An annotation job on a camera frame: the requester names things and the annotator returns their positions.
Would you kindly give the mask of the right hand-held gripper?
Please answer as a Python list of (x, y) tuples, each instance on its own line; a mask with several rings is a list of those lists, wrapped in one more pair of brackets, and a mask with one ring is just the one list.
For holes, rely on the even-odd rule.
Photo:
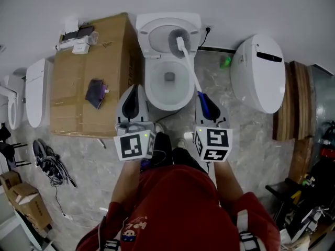
[(226, 108), (218, 99), (198, 92), (195, 120), (193, 143), (199, 159), (203, 162), (225, 162), (233, 143), (233, 129), (229, 128)]

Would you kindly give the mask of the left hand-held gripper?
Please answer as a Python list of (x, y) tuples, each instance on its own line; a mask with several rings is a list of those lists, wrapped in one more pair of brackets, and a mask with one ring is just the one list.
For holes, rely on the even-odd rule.
[(152, 158), (156, 135), (154, 124), (144, 122), (148, 120), (146, 93), (141, 85), (134, 84), (123, 93), (116, 110), (114, 142), (120, 161)]

